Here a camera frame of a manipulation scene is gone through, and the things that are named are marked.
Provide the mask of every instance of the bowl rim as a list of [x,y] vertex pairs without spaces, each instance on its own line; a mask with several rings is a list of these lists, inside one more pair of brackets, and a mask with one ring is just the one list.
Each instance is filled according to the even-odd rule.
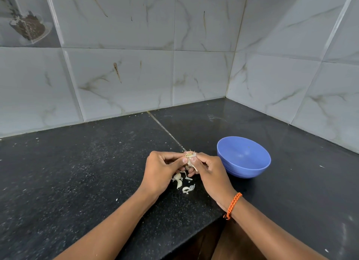
[[222,139],[220,139],[220,140],[217,142],[217,154],[220,155],[220,158],[224,159],[224,160],[225,160],[227,163],[229,163],[231,166],[240,167],[240,168],[243,168],[243,169],[246,169],[246,170],[256,171],[256,170],[263,170],[263,169],[266,169],[267,167],[269,167],[269,165],[270,165],[271,162],[272,162],[272,157],[270,156],[269,152],[268,152],[261,144],[258,144],[258,145],[260,145],[260,146],[267,152],[267,154],[268,154],[268,156],[269,156],[269,163],[268,163],[265,167],[256,168],[256,169],[251,169],[251,168],[241,167],[241,166],[236,165],[236,164],[234,164],[234,163],[228,161],[227,159],[225,159],[225,158],[223,157],[223,155],[221,154],[221,152],[218,150],[218,144],[219,144],[219,142],[221,142],[223,139],[230,138],[230,137],[243,138],[243,139],[246,139],[246,140],[249,140],[249,141],[252,141],[252,142],[258,144],[257,142],[255,142],[255,141],[253,141],[253,140],[250,140],[250,139],[248,139],[248,138],[241,137],[241,136],[226,136],[226,137],[223,137]]

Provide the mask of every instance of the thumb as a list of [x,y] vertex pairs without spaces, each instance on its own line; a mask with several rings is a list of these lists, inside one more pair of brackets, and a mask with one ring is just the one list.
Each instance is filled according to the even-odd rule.
[[197,157],[192,157],[192,158],[190,158],[190,161],[191,161],[192,165],[195,166],[195,168],[198,170],[198,172],[200,174],[207,173],[207,169],[205,168],[203,163],[200,161],[200,159],[198,159]]
[[183,167],[187,163],[188,158],[181,157],[175,160],[173,163],[169,164],[169,167],[173,170],[173,172],[175,172],[177,169]]

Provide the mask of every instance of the forearm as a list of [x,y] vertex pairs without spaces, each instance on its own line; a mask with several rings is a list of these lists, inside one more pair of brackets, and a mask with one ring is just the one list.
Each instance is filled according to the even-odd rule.
[[156,199],[156,196],[140,187],[109,217],[55,259],[115,259],[138,221]]
[[268,260],[326,259],[284,231],[243,197],[237,201],[231,215]]

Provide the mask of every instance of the person's right hand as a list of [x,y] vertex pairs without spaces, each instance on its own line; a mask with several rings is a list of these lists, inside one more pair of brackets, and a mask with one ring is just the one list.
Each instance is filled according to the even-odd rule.
[[224,211],[227,211],[237,192],[229,181],[221,159],[218,156],[197,153],[196,157],[190,160],[200,173],[207,193]]

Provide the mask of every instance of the person's left hand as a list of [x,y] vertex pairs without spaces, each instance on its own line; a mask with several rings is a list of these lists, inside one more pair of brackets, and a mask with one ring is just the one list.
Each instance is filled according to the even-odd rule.
[[173,174],[187,162],[183,153],[152,151],[147,157],[141,187],[158,197],[166,190]]

